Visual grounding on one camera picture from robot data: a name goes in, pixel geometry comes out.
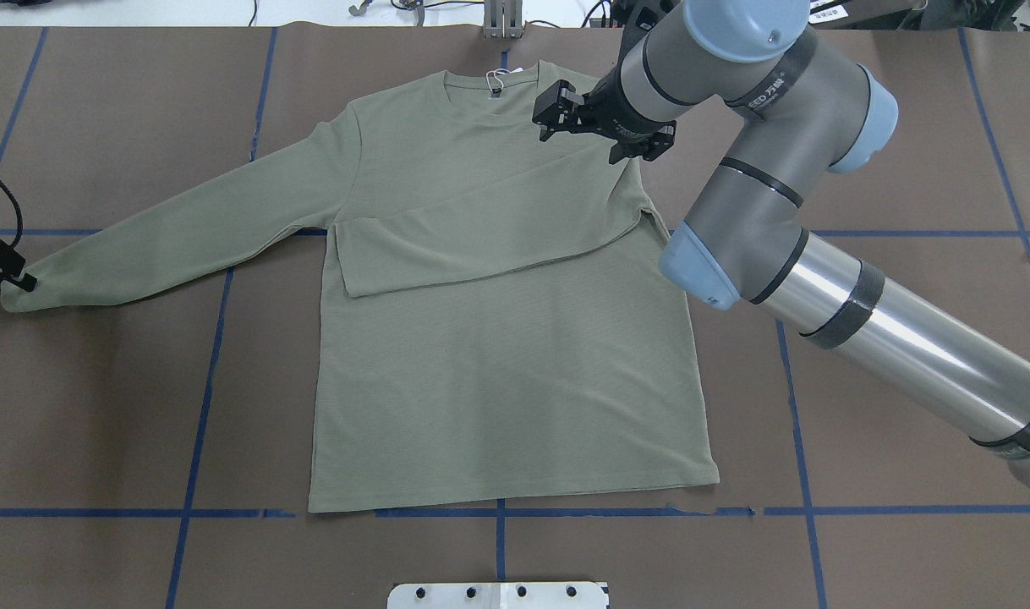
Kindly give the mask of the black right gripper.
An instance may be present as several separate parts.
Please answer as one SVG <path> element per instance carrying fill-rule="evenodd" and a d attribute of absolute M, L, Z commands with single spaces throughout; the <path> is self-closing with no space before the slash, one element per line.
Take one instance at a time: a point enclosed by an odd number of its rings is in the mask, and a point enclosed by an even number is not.
<path fill-rule="evenodd" d="M 675 142 L 675 121 L 655 121 L 640 114 L 627 99 L 621 74 L 611 72 L 588 96 L 581 96 L 569 81 L 555 81 L 538 95 L 534 119 L 564 119 L 539 122 L 539 142 L 555 134 L 577 134 L 579 119 L 568 120 L 580 108 L 582 121 L 596 134 L 615 141 L 608 162 L 616 165 L 623 159 L 642 158 L 653 162 L 670 151 Z"/>

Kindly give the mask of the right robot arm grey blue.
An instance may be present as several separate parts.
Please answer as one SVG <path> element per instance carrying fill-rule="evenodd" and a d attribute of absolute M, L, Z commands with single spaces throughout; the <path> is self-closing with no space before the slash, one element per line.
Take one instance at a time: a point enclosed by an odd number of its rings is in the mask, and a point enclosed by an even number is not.
<path fill-rule="evenodd" d="M 533 120 L 611 139 L 609 162 L 653 161 L 677 120 L 718 96 L 734 143 L 670 237 L 660 270 L 717 310 L 746 300 L 904 392 L 1030 489 L 1030 362 L 844 253 L 798 222 L 825 173 L 881 151 L 897 101 L 822 42 L 806 1 L 678 1 L 589 93 L 539 93 Z"/>

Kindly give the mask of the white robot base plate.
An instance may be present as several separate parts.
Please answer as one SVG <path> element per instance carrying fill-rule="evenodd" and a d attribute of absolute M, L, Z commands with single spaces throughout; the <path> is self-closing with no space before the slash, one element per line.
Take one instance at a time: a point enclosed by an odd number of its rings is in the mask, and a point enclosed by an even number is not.
<path fill-rule="evenodd" d="M 406 583 L 387 608 L 611 608 L 608 584 L 593 581 Z"/>

